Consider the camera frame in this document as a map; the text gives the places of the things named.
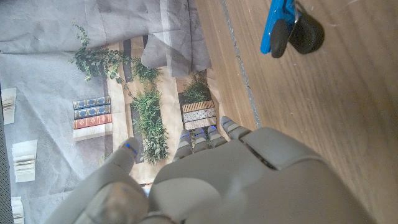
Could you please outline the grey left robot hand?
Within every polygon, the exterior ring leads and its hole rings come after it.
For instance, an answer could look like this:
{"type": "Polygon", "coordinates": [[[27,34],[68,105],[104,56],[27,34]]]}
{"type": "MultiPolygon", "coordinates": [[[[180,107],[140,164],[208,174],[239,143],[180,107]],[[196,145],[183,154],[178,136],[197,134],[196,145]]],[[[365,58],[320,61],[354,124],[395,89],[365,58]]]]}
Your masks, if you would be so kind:
{"type": "Polygon", "coordinates": [[[272,128],[227,116],[182,131],[175,157],[149,190],[130,176],[138,142],[126,139],[52,212],[48,223],[373,223],[319,154],[272,128]]]}

